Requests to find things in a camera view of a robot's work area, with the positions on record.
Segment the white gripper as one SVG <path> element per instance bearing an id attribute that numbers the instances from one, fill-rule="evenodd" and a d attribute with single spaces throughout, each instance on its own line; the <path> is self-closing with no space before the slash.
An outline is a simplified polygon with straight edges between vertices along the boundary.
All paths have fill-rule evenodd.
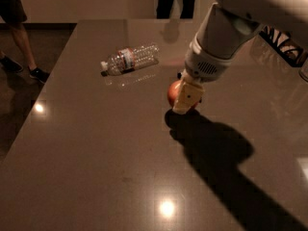
<path id="1" fill-rule="evenodd" d="M 201 82 L 213 82 L 231 65 L 230 60 L 219 59 L 204 51 L 196 38 L 185 56 L 181 78 L 171 84 L 171 107 L 178 115 L 194 109 L 204 93 Z"/>

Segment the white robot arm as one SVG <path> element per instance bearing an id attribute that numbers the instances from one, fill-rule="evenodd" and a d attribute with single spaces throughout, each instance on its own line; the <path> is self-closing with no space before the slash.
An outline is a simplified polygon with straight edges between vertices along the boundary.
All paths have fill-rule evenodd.
<path id="1" fill-rule="evenodd" d="M 290 34 L 307 49 L 308 0 L 215 0 L 190 43 L 172 110 L 188 112 L 201 99 L 203 84 L 219 78 L 265 26 Z"/>

